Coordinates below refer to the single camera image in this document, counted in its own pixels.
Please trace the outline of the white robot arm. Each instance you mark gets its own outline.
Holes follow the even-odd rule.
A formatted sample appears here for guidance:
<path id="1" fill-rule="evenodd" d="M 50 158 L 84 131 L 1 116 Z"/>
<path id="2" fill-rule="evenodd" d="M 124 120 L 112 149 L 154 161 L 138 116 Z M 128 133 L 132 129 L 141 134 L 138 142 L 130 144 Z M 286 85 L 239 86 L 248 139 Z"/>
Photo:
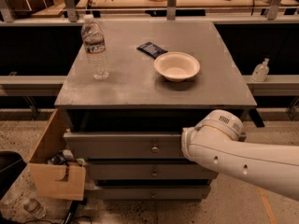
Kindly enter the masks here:
<path id="1" fill-rule="evenodd" d="M 209 170 L 298 201 L 299 147 L 241 142 L 242 128 L 232 113 L 214 110 L 182 130 L 182 153 Z"/>

